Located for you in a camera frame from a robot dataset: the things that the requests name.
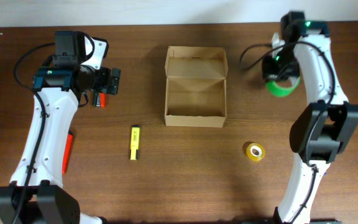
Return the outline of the black and red stapler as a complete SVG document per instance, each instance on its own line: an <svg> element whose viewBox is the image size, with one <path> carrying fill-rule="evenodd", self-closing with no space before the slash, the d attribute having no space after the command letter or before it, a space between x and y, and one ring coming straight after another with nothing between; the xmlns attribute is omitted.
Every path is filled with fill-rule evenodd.
<svg viewBox="0 0 358 224"><path fill-rule="evenodd" d="M105 108L106 107L106 94L94 92L92 105L94 107Z"/></svg>

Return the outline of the green tape roll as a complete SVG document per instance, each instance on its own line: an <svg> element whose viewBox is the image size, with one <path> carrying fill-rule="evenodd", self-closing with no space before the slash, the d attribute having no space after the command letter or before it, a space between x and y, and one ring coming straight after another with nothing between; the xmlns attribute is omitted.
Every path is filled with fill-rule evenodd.
<svg viewBox="0 0 358 224"><path fill-rule="evenodd" d="M300 84L300 77L289 78L291 86L284 87L279 85L277 82L269 81L265 84L266 89L270 94L275 97L284 98L289 96Z"/></svg>

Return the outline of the small yellow tape roll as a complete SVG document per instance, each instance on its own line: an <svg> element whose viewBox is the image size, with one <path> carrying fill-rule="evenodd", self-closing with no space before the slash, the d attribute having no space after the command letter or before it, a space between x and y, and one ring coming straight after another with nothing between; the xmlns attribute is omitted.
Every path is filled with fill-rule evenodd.
<svg viewBox="0 0 358 224"><path fill-rule="evenodd" d="M265 157L265 149L262 145L251 143L246 148L246 155L254 162L259 162Z"/></svg>

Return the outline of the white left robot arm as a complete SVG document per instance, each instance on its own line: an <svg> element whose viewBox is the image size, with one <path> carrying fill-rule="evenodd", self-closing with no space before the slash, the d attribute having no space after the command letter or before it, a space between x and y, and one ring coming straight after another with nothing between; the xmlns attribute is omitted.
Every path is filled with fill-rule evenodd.
<svg viewBox="0 0 358 224"><path fill-rule="evenodd" d="M20 162L0 187L3 223L106 223L84 214L63 189L62 170L72 119L87 91L115 95L121 71L102 66L109 44L81 31L57 31L49 55L28 86L34 113Z"/></svg>

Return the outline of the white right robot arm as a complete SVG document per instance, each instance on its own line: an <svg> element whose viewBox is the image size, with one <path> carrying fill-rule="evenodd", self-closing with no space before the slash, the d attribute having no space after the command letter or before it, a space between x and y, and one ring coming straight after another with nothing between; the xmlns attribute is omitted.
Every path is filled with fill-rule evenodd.
<svg viewBox="0 0 358 224"><path fill-rule="evenodd" d="M279 97L303 82L307 107L290 130L293 170L273 222L309 223L321 179L358 125L358 105L349 102L340 86L327 23L290 11L280 27L271 50L262 57L262 78L269 92Z"/></svg>

